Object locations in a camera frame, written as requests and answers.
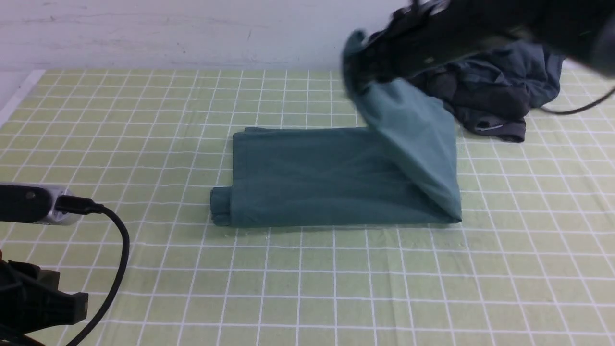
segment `crumpled black clothing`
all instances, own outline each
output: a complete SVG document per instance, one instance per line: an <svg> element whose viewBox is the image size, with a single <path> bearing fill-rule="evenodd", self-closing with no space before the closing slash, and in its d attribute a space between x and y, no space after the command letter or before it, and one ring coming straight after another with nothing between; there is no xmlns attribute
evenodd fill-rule
<svg viewBox="0 0 615 346"><path fill-rule="evenodd" d="M444 101L471 133L521 143L530 109L559 94L564 59L540 44L517 41L407 80Z"/></svg>

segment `cutting mat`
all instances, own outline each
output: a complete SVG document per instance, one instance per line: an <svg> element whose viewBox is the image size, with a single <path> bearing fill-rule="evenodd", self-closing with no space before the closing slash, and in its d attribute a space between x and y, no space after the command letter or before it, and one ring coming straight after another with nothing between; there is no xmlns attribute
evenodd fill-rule
<svg viewBox="0 0 615 346"><path fill-rule="evenodd" d="M561 80L554 108L609 88ZM67 185L126 222L130 267L85 345L615 345L615 102L527 120L523 144L459 131L460 225L235 230L208 216L230 136L361 126L336 73L48 71L0 129L0 181ZM0 239L88 292L90 317L119 260L100 216Z"/></svg>

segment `white wall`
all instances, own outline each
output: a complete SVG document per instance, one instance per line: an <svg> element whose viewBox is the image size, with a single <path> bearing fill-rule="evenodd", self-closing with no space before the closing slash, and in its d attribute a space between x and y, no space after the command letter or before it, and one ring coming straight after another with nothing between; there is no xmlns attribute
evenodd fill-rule
<svg viewBox="0 0 615 346"><path fill-rule="evenodd" d="M2 0L0 70L337 68L404 0Z"/></svg>

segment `black cable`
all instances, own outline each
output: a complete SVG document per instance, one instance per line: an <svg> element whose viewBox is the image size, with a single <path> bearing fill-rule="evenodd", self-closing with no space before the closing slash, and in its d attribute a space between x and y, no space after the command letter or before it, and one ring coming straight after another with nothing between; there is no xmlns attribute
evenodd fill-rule
<svg viewBox="0 0 615 346"><path fill-rule="evenodd" d="M115 279L113 279L113 284L109 289L109 293L103 301L102 305L96 312L96 315L92 317L90 322L75 336L66 346L76 346L80 342L82 342L85 337L87 337L92 330L96 327L96 325L103 319L104 315L109 310L111 303L115 299L117 292L119 290L119 286L122 284L122 279L124 278L124 273L126 272L126 268L128 267L128 256L130 249L130 235L128 233L128 229L122 222L122 220L117 216L109 208L103 206L102 204L97 204L91 199L81 198L76 196L61 196L58 198L56 202L55 209L59 212L67 212L71 214L79 214L79 215L87 215L91 213L96 214L104 214L115 223L119 233L122 235L122 254L119 260L119 266L117 268L117 273Z"/></svg>
<svg viewBox="0 0 615 346"><path fill-rule="evenodd" d="M609 97L611 97L613 94L615 94L615 87L613 87L609 92L607 92L605 95L603 95L602 97L600 97L598 100L593 101L592 103L589 103L587 105L584 105L583 107L579 107L575 110L567 110L567 111L554 111L554 110L550 110L546 107L540 107L540 110L548 113L548 114L555 114L555 115L572 115L572 114L577 114L580 113L582 111L586 111L588 109L591 109L601 103L603 103L604 101L606 101L606 99L608 99Z"/></svg>

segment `teal cloth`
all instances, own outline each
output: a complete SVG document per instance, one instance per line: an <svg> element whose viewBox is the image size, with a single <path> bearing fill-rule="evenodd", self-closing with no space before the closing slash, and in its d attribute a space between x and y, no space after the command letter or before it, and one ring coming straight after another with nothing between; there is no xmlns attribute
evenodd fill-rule
<svg viewBox="0 0 615 346"><path fill-rule="evenodd" d="M362 35L353 33L344 54L362 48ZM402 79L359 95L349 78L346 91L367 127L233 135L233 184L211 192L215 225L461 221L454 117Z"/></svg>

